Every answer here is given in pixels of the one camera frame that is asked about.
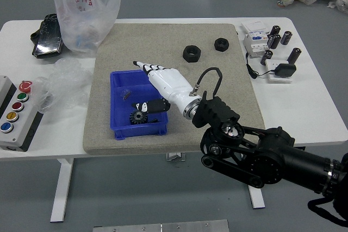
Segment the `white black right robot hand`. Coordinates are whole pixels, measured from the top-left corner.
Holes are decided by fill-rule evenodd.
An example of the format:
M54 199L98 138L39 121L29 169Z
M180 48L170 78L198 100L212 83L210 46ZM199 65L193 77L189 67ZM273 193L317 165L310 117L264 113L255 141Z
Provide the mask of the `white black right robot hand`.
M134 61L133 64L142 69L150 83L170 104L175 104L185 118L193 118L201 101L197 94L198 86L190 83L177 69L164 68L160 65L145 64Z

